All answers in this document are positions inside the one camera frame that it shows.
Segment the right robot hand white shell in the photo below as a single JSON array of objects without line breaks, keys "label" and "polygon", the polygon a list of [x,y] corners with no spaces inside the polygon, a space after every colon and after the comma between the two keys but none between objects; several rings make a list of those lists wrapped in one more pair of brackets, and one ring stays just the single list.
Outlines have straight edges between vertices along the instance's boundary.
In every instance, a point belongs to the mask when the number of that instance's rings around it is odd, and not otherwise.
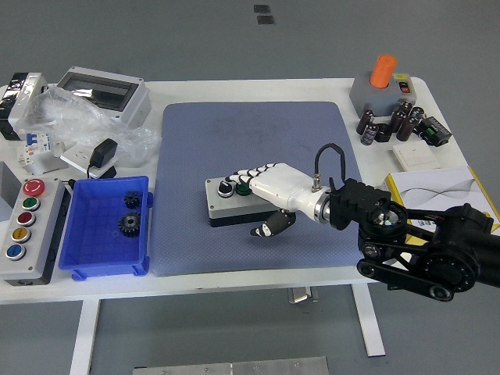
[{"label": "right robot hand white shell", "polygon": [[326,223],[328,187],[320,186],[305,173],[286,163],[269,163],[252,170],[239,170],[225,178],[250,188],[253,194],[278,208],[259,227],[251,230],[256,237],[273,237],[288,229],[302,212],[317,223]]}]

